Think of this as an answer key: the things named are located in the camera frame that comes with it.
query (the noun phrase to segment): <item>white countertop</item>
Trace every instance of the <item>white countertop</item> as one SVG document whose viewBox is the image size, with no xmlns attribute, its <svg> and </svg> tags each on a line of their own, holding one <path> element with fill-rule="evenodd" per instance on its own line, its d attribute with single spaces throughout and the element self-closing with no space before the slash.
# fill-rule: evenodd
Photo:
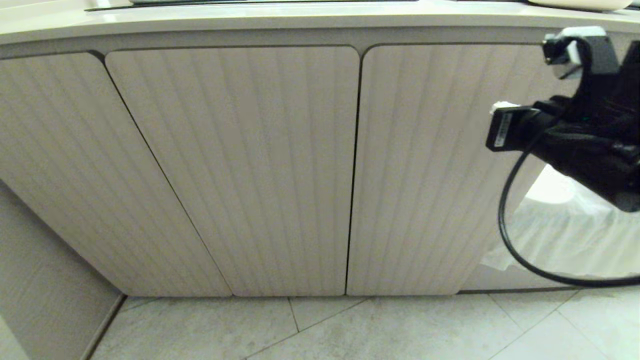
<svg viewBox="0 0 640 360">
<path fill-rule="evenodd" d="M 111 0 L 127 4 L 126 0 Z M 523 3 L 419 0 L 368 3 L 261 3 L 164 6 L 86 12 L 96 0 L 53 0 L 0 8 L 0 44 L 156 31 L 410 26 L 600 25 L 640 33 L 640 11 L 597 13 Z"/>
</svg>

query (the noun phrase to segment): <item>black robotic arm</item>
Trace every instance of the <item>black robotic arm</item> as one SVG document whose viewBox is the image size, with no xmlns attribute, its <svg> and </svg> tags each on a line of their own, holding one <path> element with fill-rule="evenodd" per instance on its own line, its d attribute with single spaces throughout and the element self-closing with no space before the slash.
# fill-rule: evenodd
<svg viewBox="0 0 640 360">
<path fill-rule="evenodd" d="M 548 273 L 526 261 L 511 244 L 504 220 L 506 200 L 529 154 L 617 208 L 640 211 L 640 41 L 632 42 L 621 65 L 611 40 L 596 26 L 547 35 L 543 52 L 558 78 L 580 77 L 580 86 L 572 98 L 556 95 L 532 106 L 497 104 L 487 148 L 522 151 L 500 198 L 498 222 L 504 244 L 521 265 L 553 281 L 592 287 L 640 284 L 640 276 L 591 280 Z"/>
</svg>

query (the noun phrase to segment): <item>white cloth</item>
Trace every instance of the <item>white cloth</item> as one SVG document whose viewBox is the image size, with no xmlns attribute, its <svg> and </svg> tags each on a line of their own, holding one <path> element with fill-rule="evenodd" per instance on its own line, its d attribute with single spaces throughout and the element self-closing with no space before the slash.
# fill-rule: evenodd
<svg viewBox="0 0 640 360">
<path fill-rule="evenodd" d="M 548 165 L 507 230 L 516 250 L 546 271 L 594 277 L 640 273 L 640 213 L 618 210 Z M 481 263 L 504 271 L 516 261 L 498 240 Z"/>
</svg>

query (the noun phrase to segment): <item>cabinet door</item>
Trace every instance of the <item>cabinet door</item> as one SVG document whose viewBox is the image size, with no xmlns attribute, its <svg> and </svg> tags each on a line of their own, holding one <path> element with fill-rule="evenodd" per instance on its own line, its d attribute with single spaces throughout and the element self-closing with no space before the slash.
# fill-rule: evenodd
<svg viewBox="0 0 640 360">
<path fill-rule="evenodd" d="M 230 295 L 93 55 L 0 61 L 0 177 L 124 293 Z"/>
<path fill-rule="evenodd" d="M 537 46 L 371 49 L 363 63 L 347 293 L 456 293 L 499 237 L 499 193 L 519 155 L 484 147 L 491 105 L 531 104 L 576 86 L 553 77 Z M 540 161 L 527 162 L 513 204 L 541 170 Z"/>
<path fill-rule="evenodd" d="M 122 51 L 107 66 L 235 295 L 344 293 L 354 49 Z"/>
</svg>

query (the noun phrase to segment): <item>tile floor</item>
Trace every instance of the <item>tile floor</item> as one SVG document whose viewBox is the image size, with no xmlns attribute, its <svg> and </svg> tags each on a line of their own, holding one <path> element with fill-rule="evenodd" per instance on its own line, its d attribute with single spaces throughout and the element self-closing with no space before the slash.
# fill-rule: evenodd
<svg viewBox="0 0 640 360">
<path fill-rule="evenodd" d="M 638 360 L 640 288 L 129 298 L 92 359 Z"/>
</svg>

